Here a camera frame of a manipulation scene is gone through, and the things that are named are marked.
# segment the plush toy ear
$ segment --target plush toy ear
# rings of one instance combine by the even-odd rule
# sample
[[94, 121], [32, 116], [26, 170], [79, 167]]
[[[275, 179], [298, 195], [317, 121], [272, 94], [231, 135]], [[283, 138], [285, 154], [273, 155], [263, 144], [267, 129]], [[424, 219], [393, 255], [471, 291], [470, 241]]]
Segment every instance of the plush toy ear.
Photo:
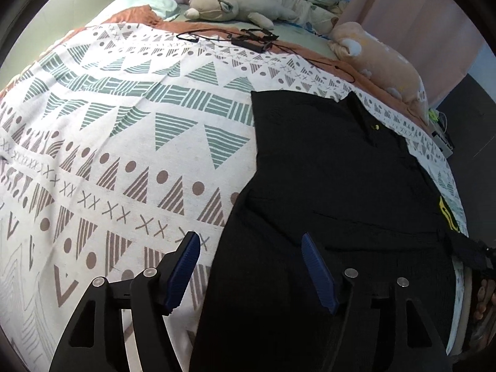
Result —
[[220, 4], [220, 8], [222, 9], [222, 11], [224, 11], [225, 13], [230, 13], [232, 10], [233, 10], [233, 5], [228, 3], [227, 1], [224, 1], [224, 0], [217, 0]]

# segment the plush toy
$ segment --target plush toy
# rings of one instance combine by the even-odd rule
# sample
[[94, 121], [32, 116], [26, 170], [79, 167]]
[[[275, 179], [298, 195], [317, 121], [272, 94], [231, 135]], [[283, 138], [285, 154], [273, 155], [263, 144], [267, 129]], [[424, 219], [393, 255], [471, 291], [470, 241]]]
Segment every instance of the plush toy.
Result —
[[272, 21], [296, 19], [298, 16], [276, 0], [190, 0], [184, 16], [192, 20], [250, 21], [255, 25], [273, 29]]

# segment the blue gripper pad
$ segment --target blue gripper pad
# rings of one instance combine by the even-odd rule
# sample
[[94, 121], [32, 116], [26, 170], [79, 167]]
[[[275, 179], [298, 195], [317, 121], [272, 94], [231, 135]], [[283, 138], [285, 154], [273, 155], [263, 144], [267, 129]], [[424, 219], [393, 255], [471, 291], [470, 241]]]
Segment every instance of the blue gripper pad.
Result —
[[308, 233], [302, 238], [302, 255], [322, 306], [336, 314], [339, 302], [336, 298], [334, 279]]
[[164, 305], [169, 312], [180, 305], [199, 257], [200, 237], [195, 233], [167, 282], [167, 300]]

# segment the wall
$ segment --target wall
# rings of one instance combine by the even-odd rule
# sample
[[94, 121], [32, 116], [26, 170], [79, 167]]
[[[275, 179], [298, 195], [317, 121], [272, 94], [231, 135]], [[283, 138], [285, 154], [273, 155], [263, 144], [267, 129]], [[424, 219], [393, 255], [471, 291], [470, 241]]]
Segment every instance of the wall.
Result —
[[487, 43], [484, 43], [469, 74], [496, 101], [496, 57]]
[[0, 89], [68, 31], [84, 26], [114, 0], [49, 0], [17, 39], [0, 68]]

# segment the patterned bedsheet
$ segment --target patterned bedsheet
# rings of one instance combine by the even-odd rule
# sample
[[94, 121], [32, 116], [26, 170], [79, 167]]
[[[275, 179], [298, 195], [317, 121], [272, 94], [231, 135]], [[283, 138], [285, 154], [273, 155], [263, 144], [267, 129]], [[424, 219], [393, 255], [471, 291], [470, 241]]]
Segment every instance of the patterned bedsheet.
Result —
[[[200, 259], [166, 318], [187, 370], [222, 228], [255, 172], [250, 91], [271, 89], [336, 100], [356, 91], [406, 137], [466, 232], [437, 146], [353, 85], [293, 54], [178, 41], [142, 24], [88, 28], [34, 63], [0, 100], [0, 324], [31, 371], [48, 371], [93, 278], [132, 278], [194, 230]], [[463, 269], [454, 265], [451, 345], [463, 296]], [[131, 370], [140, 370], [126, 312]]]

